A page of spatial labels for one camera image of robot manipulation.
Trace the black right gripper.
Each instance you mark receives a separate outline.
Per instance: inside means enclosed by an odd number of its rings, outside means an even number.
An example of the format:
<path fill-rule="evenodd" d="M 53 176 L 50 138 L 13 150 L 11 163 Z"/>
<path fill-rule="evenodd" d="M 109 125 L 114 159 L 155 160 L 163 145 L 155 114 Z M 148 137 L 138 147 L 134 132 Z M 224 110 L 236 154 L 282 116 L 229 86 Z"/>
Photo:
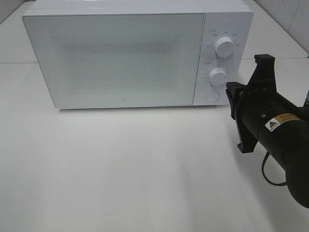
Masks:
<path fill-rule="evenodd" d="M 259 130 L 264 128 L 269 132 L 265 124 L 285 112 L 276 93 L 275 58 L 269 54 L 258 54 L 254 60 L 256 68 L 247 85 L 238 82 L 226 84 L 231 116 L 236 121 L 239 133 L 238 148 L 242 153 L 253 152 L 261 141 Z"/>

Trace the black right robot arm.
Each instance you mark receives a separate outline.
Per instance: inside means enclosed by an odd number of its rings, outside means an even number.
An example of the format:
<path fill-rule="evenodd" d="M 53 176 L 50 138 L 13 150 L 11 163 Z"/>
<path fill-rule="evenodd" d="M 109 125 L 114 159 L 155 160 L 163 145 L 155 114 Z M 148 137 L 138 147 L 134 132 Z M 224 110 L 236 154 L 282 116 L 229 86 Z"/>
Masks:
<path fill-rule="evenodd" d="M 248 82 L 226 84 L 231 117 L 235 120 L 242 153 L 252 153 L 257 143 L 285 171 L 292 197 L 309 206 L 309 107 L 295 106 L 277 92 L 275 58 L 254 56 L 256 68 Z"/>

